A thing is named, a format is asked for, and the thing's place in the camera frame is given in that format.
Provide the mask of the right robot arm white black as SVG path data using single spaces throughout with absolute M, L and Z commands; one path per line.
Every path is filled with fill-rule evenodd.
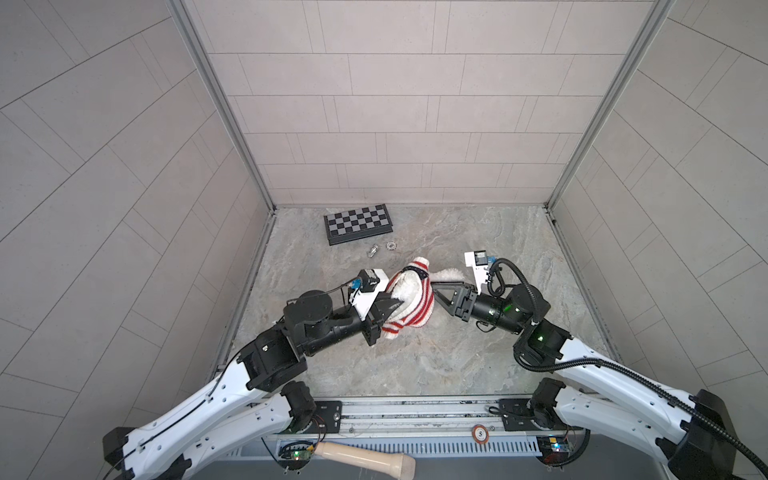
M 678 479 L 731 479 L 737 456 L 767 472 L 720 397 L 666 386 L 599 354 L 546 319 L 550 305 L 537 288 L 518 284 L 500 296 L 465 282 L 433 289 L 450 315 L 516 335 L 517 363 L 546 375 L 531 398 L 541 426 L 560 422 L 611 437 L 665 463 Z

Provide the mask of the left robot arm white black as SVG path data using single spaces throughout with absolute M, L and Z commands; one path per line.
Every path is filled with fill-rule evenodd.
M 304 430 L 316 410 L 296 379 L 308 357 L 356 334 L 375 344 L 400 304 L 384 291 L 340 308 L 325 292 L 302 294 L 198 392 L 143 427 L 107 433 L 105 461 L 122 479 L 185 479 L 254 438 Z

